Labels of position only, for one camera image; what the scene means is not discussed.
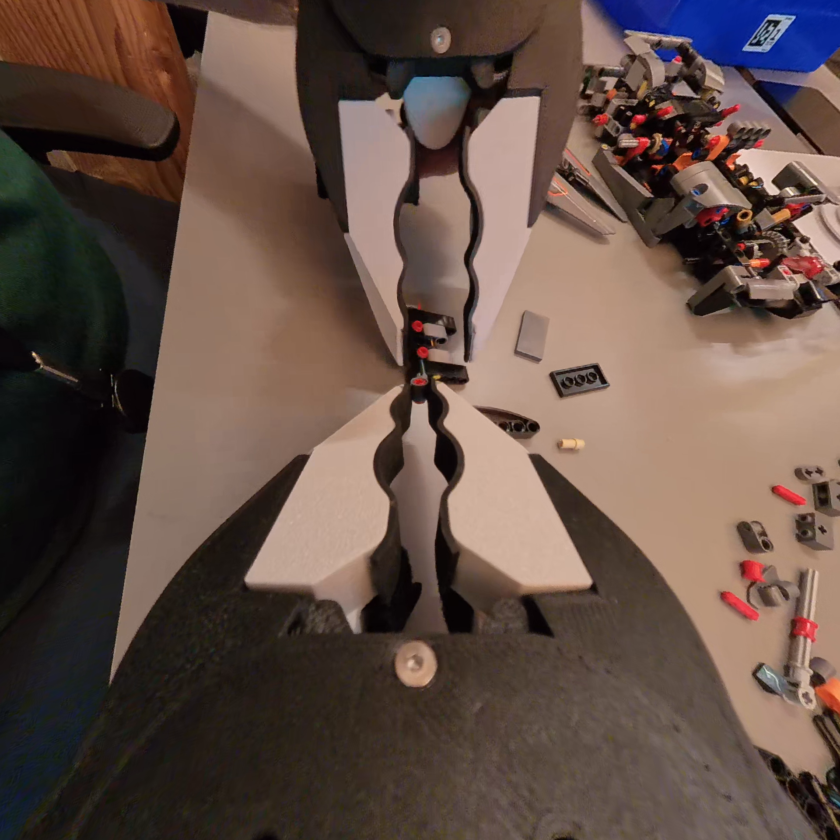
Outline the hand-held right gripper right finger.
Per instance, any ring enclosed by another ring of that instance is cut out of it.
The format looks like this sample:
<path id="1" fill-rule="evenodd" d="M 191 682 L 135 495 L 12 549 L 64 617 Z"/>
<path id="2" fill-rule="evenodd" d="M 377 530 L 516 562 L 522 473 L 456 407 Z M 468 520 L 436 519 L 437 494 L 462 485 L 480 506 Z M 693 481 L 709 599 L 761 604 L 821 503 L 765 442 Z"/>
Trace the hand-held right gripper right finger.
<path id="1" fill-rule="evenodd" d="M 592 577 L 528 451 L 444 384 L 431 384 L 440 498 L 441 596 L 508 599 L 582 592 Z"/>

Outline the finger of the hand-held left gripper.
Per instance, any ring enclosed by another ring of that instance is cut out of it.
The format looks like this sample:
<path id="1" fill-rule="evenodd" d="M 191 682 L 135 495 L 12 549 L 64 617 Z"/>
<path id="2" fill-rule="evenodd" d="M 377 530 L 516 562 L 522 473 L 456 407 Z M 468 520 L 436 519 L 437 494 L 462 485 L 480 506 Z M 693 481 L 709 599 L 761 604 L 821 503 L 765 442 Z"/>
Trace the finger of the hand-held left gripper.
<path id="1" fill-rule="evenodd" d="M 465 132 L 461 183 L 470 204 L 467 363 L 487 342 L 529 242 L 539 108 L 539 95 L 504 96 Z"/>
<path id="2" fill-rule="evenodd" d="M 344 239 L 381 336 L 403 366 L 405 256 L 400 215 L 414 174 L 413 136 L 401 118 L 401 99 L 341 100 L 348 231 Z"/>

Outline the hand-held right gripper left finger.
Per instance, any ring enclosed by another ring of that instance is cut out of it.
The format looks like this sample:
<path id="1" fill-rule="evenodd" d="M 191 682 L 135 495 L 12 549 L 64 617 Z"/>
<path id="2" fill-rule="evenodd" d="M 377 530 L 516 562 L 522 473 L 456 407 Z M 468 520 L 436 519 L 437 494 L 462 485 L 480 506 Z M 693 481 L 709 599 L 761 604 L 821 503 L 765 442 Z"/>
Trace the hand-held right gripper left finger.
<path id="1" fill-rule="evenodd" d="M 249 589 L 392 599 L 402 544 L 392 483 L 411 396 L 397 386 L 312 450 L 245 576 Z"/>

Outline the black lego frame assembly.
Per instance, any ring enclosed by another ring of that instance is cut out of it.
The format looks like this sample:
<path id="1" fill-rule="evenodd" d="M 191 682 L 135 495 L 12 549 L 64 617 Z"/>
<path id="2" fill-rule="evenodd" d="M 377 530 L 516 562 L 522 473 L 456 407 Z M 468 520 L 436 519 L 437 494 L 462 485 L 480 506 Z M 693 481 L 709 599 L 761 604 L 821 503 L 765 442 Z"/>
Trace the black lego frame assembly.
<path id="1" fill-rule="evenodd" d="M 455 319 L 416 307 L 406 309 L 402 367 L 409 379 L 424 377 L 451 385 L 469 381 Z"/>

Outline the black curved lego beam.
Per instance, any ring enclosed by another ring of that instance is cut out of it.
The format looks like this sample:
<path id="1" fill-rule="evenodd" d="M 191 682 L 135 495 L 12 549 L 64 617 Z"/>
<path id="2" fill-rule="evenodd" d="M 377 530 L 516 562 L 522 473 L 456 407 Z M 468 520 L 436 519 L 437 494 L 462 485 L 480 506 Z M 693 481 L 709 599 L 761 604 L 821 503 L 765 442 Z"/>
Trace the black curved lego beam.
<path id="1" fill-rule="evenodd" d="M 530 439 L 539 433 L 538 422 L 506 409 L 493 406 L 475 406 L 475 409 L 504 433 L 516 439 Z"/>

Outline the black three-hole lego plate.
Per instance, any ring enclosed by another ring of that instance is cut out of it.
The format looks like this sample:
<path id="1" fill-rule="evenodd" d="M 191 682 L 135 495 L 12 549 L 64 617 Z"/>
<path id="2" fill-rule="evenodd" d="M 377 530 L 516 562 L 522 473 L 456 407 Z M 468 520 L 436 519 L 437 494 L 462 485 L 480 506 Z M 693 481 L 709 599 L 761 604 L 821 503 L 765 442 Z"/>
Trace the black three-hole lego plate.
<path id="1" fill-rule="evenodd" d="M 549 373 L 549 379 L 560 398 L 579 396 L 610 387 L 602 367 L 597 363 L 552 371 Z"/>

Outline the grey flat lego tile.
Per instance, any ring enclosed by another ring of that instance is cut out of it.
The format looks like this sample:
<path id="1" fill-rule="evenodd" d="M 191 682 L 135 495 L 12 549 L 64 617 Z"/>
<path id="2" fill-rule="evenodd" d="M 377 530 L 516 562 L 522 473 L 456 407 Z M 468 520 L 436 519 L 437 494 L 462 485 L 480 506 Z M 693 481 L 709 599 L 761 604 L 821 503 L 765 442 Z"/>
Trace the grey flat lego tile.
<path id="1" fill-rule="evenodd" d="M 542 314 L 526 310 L 521 315 L 514 354 L 526 361 L 540 363 L 550 330 L 550 319 Z"/>

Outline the partly built lego car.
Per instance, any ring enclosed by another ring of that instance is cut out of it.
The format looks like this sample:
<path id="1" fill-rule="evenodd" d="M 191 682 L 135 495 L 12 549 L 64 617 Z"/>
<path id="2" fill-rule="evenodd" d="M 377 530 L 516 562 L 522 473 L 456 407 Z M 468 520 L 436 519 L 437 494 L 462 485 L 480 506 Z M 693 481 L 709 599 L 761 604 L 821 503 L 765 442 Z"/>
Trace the partly built lego car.
<path id="1" fill-rule="evenodd" d="M 770 135 L 730 121 L 725 80 L 691 38 L 626 30 L 619 66 L 589 65 L 581 99 L 600 148 L 593 165 L 647 247 L 672 244 L 700 286 L 704 317 L 733 308 L 803 319 L 838 307 L 838 261 L 798 224 L 838 194 L 798 161 L 768 188 L 742 161 Z"/>

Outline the pile of loose lego pieces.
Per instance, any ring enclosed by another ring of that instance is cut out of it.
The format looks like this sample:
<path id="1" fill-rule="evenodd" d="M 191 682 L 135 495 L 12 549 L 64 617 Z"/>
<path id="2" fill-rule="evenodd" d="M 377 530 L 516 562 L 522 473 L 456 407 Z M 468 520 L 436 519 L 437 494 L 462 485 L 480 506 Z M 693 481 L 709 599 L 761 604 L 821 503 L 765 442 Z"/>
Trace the pile of loose lego pieces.
<path id="1" fill-rule="evenodd" d="M 835 548 L 838 522 L 838 479 L 820 465 L 799 465 L 794 477 L 804 489 L 773 485 L 771 493 L 796 508 L 793 535 L 797 544 L 813 551 Z M 719 594 L 722 603 L 744 619 L 756 623 L 762 609 L 791 606 L 786 659 L 780 668 L 758 663 L 752 679 L 772 697 L 811 714 L 817 734 L 833 763 L 819 776 L 809 771 L 794 772 L 775 753 L 759 749 L 759 756 L 783 791 L 792 799 L 819 838 L 839 838 L 839 683 L 838 667 L 813 654 L 818 633 L 816 621 L 820 582 L 818 570 L 806 568 L 794 581 L 782 579 L 770 563 L 760 557 L 773 551 L 767 529 L 761 521 L 742 520 L 736 525 L 750 557 L 740 563 L 746 585 L 744 597 L 730 591 Z"/>

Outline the blue storage bin white label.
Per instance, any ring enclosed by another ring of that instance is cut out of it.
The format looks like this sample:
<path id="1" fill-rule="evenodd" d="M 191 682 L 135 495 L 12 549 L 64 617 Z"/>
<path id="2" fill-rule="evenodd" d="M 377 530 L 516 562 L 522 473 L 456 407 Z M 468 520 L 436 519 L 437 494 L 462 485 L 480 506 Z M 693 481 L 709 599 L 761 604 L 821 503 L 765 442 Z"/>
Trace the blue storage bin white label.
<path id="1" fill-rule="evenodd" d="M 812 72 L 839 47 L 838 1 L 600 1 L 626 30 L 686 36 L 720 65 Z"/>

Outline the black office chair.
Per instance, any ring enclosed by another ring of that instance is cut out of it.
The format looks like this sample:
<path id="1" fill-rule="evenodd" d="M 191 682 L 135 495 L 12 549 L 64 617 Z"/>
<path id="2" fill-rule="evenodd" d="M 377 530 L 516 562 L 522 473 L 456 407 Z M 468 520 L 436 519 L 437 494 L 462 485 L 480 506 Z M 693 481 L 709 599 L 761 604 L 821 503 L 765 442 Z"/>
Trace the black office chair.
<path id="1" fill-rule="evenodd" d="M 52 151 L 164 161 L 179 142 L 172 110 L 111 82 L 1 62 L 1 128 L 37 162 Z"/>

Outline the wooden partition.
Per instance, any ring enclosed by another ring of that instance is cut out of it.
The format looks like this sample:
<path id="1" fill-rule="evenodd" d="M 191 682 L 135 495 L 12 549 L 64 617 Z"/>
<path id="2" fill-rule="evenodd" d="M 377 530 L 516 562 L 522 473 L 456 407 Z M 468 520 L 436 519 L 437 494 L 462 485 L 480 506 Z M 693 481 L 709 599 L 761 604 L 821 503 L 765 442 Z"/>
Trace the wooden partition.
<path id="1" fill-rule="evenodd" d="M 141 1 L 2 1 L 2 60 L 110 81 L 172 110 L 181 138 L 153 163 L 96 154 L 49 154 L 60 169 L 179 203 L 190 146 L 196 79 L 167 6 Z"/>

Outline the white rounded board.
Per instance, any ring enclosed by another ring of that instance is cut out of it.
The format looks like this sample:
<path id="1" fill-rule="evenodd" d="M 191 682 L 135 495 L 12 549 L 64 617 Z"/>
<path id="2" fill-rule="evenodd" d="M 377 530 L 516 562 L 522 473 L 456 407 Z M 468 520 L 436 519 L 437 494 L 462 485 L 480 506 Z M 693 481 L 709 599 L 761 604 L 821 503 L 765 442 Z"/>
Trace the white rounded board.
<path id="1" fill-rule="evenodd" d="M 747 150 L 741 154 L 740 162 L 746 164 L 753 174 L 763 178 L 771 193 L 779 191 L 777 185 L 773 184 L 774 177 L 789 163 L 800 163 L 838 197 L 839 159 L 835 156 Z M 797 219 L 795 225 L 802 234 L 810 237 L 819 254 L 833 264 L 839 260 L 838 205 L 827 203 L 824 207 L 824 211 L 817 208 L 804 218 Z"/>

